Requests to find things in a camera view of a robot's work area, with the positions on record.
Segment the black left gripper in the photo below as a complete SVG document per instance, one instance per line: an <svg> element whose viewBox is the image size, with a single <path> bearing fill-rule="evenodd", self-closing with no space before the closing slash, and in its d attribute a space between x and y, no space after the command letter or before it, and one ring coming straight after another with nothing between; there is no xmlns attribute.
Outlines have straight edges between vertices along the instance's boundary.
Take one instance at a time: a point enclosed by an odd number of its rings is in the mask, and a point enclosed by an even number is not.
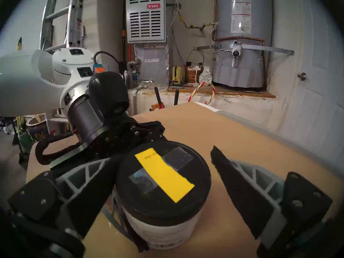
<svg viewBox="0 0 344 258"><path fill-rule="evenodd" d="M113 126L99 128L90 140L52 161L51 170L69 170L115 154L125 154L141 144L166 140L164 132L159 121L139 123L134 118L125 117Z"/></svg>

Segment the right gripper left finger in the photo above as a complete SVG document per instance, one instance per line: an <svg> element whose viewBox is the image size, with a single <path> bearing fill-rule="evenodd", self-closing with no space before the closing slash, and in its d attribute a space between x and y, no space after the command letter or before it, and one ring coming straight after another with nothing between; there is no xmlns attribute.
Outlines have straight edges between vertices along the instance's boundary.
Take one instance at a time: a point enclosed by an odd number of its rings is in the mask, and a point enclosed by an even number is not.
<svg viewBox="0 0 344 258"><path fill-rule="evenodd" d="M64 174L43 171L9 199L12 211L52 230L71 229L85 238L110 196L124 155L77 166Z"/></svg>

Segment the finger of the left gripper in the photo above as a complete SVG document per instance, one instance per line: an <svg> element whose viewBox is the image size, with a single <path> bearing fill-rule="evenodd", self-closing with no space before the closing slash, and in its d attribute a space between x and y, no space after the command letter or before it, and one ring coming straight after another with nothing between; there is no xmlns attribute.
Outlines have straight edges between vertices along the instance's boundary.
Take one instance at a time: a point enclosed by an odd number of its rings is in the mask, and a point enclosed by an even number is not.
<svg viewBox="0 0 344 258"><path fill-rule="evenodd" d="M143 240L130 225L116 190L112 190L109 199L110 209L108 209L107 204L104 204L101 212L108 219L110 225L114 226L114 228L116 228L120 234L133 242L136 245L139 253L148 251L150 248L148 247L147 242Z"/></svg>

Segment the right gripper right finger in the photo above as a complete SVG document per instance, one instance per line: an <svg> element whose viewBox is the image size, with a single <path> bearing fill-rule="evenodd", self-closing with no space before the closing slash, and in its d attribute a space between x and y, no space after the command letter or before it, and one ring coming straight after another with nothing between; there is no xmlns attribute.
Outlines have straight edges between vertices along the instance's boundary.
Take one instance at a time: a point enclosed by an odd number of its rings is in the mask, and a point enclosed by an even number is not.
<svg viewBox="0 0 344 258"><path fill-rule="evenodd" d="M281 179L263 167L226 158L216 146L211 160L260 247L286 247L319 223L333 203L299 173Z"/></svg>

